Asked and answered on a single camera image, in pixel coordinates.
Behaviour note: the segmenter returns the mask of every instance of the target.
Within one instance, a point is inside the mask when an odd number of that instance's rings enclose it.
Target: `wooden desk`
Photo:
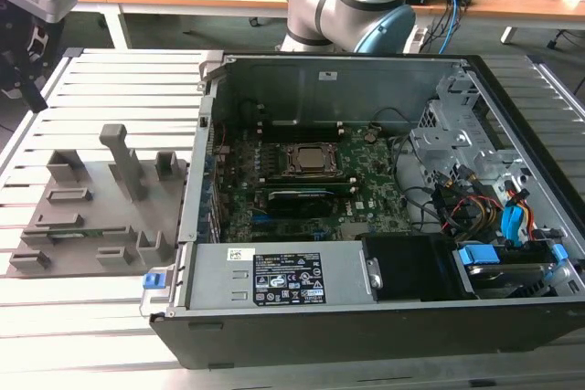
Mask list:
[[[105,15],[116,48],[130,47],[123,19],[131,14],[177,14],[186,16],[262,16],[286,17],[285,0],[80,0],[76,11]],[[444,0],[430,0],[415,6],[418,26],[423,29],[443,13]],[[567,8],[562,0],[473,0],[463,16],[465,23],[513,26],[503,42],[509,41],[517,27],[585,29],[585,3]]]

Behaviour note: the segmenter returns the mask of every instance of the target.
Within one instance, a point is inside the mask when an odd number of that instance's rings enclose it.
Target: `motherboard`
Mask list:
[[[264,128],[219,137],[221,242],[353,240],[410,230],[388,172],[386,139],[371,128]]]

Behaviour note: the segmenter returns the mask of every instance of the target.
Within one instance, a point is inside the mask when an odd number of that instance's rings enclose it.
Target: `sticker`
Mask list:
[[[337,72],[319,72],[320,81],[337,81]]]
[[[228,260],[253,260],[256,248],[228,248]]]
[[[256,305],[325,303],[320,253],[253,255],[253,259],[253,298]]]

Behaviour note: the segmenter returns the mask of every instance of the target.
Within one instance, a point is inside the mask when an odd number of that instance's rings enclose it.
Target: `blue cable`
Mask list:
[[[439,51],[440,54],[442,54],[443,50],[445,50],[445,48],[449,44],[449,41],[451,40],[453,26],[455,25],[455,17],[457,17],[457,0],[453,0],[453,16],[451,17],[451,23],[449,24],[447,37],[445,37],[445,41],[442,42],[441,50]]]

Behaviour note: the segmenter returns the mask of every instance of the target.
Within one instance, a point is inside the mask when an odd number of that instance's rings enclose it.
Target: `cpu socket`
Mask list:
[[[299,143],[286,150],[283,175],[336,174],[336,148],[330,143]]]

